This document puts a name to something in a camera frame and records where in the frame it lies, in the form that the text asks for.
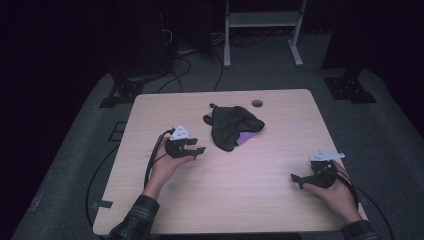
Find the right hand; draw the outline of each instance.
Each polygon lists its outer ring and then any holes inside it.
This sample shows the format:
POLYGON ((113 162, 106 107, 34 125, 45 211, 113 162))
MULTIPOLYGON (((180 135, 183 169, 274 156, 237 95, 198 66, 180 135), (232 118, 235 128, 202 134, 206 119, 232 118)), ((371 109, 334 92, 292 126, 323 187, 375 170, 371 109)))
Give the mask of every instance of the right hand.
MULTIPOLYGON (((332 162, 337 170, 346 174, 346 170, 338 162, 334 160, 332 160, 332 162)), ((304 183, 303 187, 321 197, 328 207, 335 212, 346 225, 362 220, 351 192, 340 180, 336 179, 333 186, 327 189, 309 183, 304 183)))

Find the flannel shirt sleeve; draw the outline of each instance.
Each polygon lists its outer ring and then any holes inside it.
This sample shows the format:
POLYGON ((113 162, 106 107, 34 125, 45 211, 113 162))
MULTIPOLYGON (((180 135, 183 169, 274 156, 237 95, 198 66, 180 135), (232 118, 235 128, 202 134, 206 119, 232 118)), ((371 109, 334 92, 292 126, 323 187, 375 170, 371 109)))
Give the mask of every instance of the flannel shirt sleeve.
POLYGON ((371 224, 366 220, 357 221, 342 228, 347 240, 379 240, 371 224))
POLYGON ((124 220, 110 231, 110 240, 148 239, 158 210, 155 199, 140 195, 124 220))

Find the black cable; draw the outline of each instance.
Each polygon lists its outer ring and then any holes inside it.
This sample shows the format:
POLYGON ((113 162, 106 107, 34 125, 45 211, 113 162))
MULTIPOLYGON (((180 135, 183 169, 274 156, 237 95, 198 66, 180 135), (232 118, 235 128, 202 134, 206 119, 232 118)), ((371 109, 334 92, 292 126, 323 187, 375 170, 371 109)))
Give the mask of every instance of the black cable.
POLYGON ((99 172, 100 168, 103 166, 103 164, 106 162, 106 160, 112 155, 113 152, 115 152, 116 149, 118 149, 119 145, 114 147, 102 160, 102 162, 97 166, 96 171, 94 172, 93 176, 91 177, 90 183, 87 187, 87 192, 85 193, 85 214, 87 216, 88 223, 90 224, 90 227, 93 228, 93 223, 90 219, 90 214, 88 213, 88 195, 90 193, 91 185, 93 184, 94 178, 96 177, 97 173, 99 172))
POLYGON ((213 55, 218 58, 218 60, 221 64, 221 73, 219 74, 218 81, 216 82, 215 87, 213 88, 213 91, 215 92, 216 89, 218 88, 219 82, 221 81, 222 74, 224 73, 224 63, 222 62, 221 58, 217 54, 213 53, 213 55))
MULTIPOLYGON (((349 177, 344 173, 344 172, 341 172, 341 171, 337 171, 337 172, 339 172, 339 173, 341 173, 341 174, 343 174, 347 179, 349 179, 349 177)), ((387 217, 386 217, 386 215, 383 213, 383 210, 381 210, 381 208, 377 205, 377 203, 371 198, 371 196, 369 195, 369 194, 367 194, 364 190, 362 190, 361 188, 359 188, 359 187, 357 187, 356 185, 352 185, 354 188, 356 188, 356 190, 358 190, 358 191, 360 191, 368 200, 370 200, 370 202, 372 203, 372 204, 374 204, 374 206, 375 206, 375 208, 377 209, 377 211, 380 213, 380 215, 381 215, 381 217, 383 218, 383 220, 384 220, 384 223, 386 224, 386 226, 387 226, 387 229, 389 230, 389 234, 390 234, 390 238, 392 239, 392 240, 394 240, 395 239, 395 236, 394 236, 394 234, 393 234, 393 230, 392 230, 392 228, 391 228, 391 226, 390 226, 390 223, 389 223, 389 220, 387 219, 387 217)))
POLYGON ((190 69, 191 69, 191 63, 190 63, 190 61, 188 61, 188 60, 186 60, 186 59, 184 59, 184 58, 180 58, 179 60, 182 60, 182 61, 184 61, 184 62, 186 62, 186 63, 188 63, 188 69, 183 73, 183 74, 181 74, 181 75, 179 75, 179 76, 176 76, 175 78, 173 78, 173 79, 171 79, 171 80, 169 80, 168 82, 166 82, 164 85, 162 85, 162 87, 160 87, 159 88, 159 90, 156 92, 156 93, 159 93, 160 91, 162 91, 162 89, 163 88, 165 88, 166 87, 166 85, 168 85, 168 84, 170 84, 171 82, 173 82, 173 81, 175 81, 175 80, 178 80, 179 82, 180 82, 180 80, 179 80, 179 78, 180 77, 182 77, 182 76, 184 76, 184 75, 186 75, 189 71, 190 71, 190 69))
POLYGON ((167 133, 172 134, 172 132, 173 132, 173 130, 167 130, 166 132, 162 133, 162 135, 160 135, 158 140, 156 141, 155 147, 153 148, 153 151, 152 151, 152 155, 150 155, 149 163, 147 163, 146 174, 144 175, 144 187, 146 187, 147 182, 149 181, 150 171, 152 170, 153 164, 155 163, 155 156, 156 156, 156 153, 159 149, 160 143, 163 140, 163 137, 167 133))
POLYGON ((357 187, 356 185, 353 185, 352 184, 352 181, 350 180, 350 178, 344 173, 344 172, 341 172, 341 171, 339 171, 339 170, 337 170, 337 172, 338 173, 341 173, 341 174, 343 174, 343 176, 345 176, 346 178, 347 178, 347 180, 345 179, 345 178, 343 178, 342 176, 340 176, 339 174, 334 174, 334 173, 332 173, 332 172, 330 172, 330 171, 328 171, 328 170, 325 170, 325 169, 320 169, 320 170, 322 170, 322 171, 325 171, 325 172, 327 172, 327 173, 329 173, 329 174, 331 174, 331 175, 333 175, 333 176, 335 176, 335 177, 337 177, 337 179, 339 179, 339 180, 341 180, 341 179, 343 179, 344 181, 349 181, 350 182, 350 186, 351 187, 353 187, 353 188, 355 188, 355 189, 357 189, 358 191, 360 191, 362 194, 364 194, 364 196, 366 197, 366 198, 368 198, 368 200, 370 200, 373 204, 374 204, 374 206, 375 206, 375 208, 377 209, 377 211, 380 213, 380 215, 381 215, 381 217, 383 218, 383 220, 384 220, 384 223, 386 224, 386 226, 387 226, 387 229, 389 230, 389 234, 390 234, 390 238, 392 239, 392 240, 395 240, 395 236, 394 236, 394 234, 393 234, 393 230, 392 230, 392 227, 390 226, 390 223, 389 223, 389 221, 387 220, 387 218, 386 218, 386 215, 384 215, 384 213, 383 213, 383 211, 381 210, 381 208, 377 205, 377 203, 364 191, 364 190, 362 190, 362 189, 360 189, 359 187, 357 187))

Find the gray carpet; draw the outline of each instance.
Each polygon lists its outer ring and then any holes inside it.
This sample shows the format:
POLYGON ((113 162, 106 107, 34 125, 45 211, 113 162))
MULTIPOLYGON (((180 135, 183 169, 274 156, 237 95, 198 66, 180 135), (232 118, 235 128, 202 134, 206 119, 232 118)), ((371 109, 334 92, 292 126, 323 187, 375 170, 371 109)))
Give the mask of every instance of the gray carpet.
MULTIPOLYGON (((346 154, 344 164, 353 182, 383 209, 396 239, 421 239, 424 236, 424 228, 420 226, 424 222, 424 140, 391 98, 383 81, 367 69, 359 80, 377 103, 352 104, 332 99, 323 77, 339 76, 343 71, 320 70, 330 37, 300 36, 298 47, 303 68, 295 67, 287 46, 288 36, 264 37, 258 45, 232 48, 232 67, 224 70, 217 91, 309 89, 337 149, 346 154)), ((222 58, 222 47, 214 51, 222 58)), ((184 92, 213 91, 221 71, 218 58, 195 54, 186 59, 191 62, 191 70, 181 77, 184 92)), ((176 62, 176 74, 186 69, 186 62, 176 62)), ((172 78, 169 75, 146 84, 143 93, 156 93, 172 78)), ((86 217, 86 191, 99 164, 118 145, 108 140, 116 122, 126 121, 132 107, 119 104, 114 108, 99 108, 112 85, 110 75, 105 75, 92 90, 13 239, 99 239, 86 217)), ((172 82, 162 92, 178 91, 177 82, 172 82)), ((92 221, 114 156, 112 153, 105 160, 94 178, 88 199, 92 221)), ((376 208, 362 195, 360 200, 373 227, 382 239, 389 239, 376 208)), ((304 240, 343 239, 338 232, 301 233, 301 236, 304 240)), ((269 235, 258 238, 271 239, 269 235)))

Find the metal stand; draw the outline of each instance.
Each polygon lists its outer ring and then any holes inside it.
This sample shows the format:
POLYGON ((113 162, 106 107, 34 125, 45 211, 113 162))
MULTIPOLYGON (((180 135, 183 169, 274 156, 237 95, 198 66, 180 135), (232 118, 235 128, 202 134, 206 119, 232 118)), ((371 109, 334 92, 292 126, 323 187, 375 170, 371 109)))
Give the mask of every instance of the metal stand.
POLYGON ((289 40, 290 51, 297 67, 303 66, 303 61, 297 50, 297 40, 305 14, 307 0, 302 0, 299 11, 289 12, 241 12, 230 13, 229 0, 226 2, 225 10, 225 45, 224 45, 224 67, 231 67, 230 56, 230 28, 231 27, 281 27, 294 26, 293 39, 289 40))

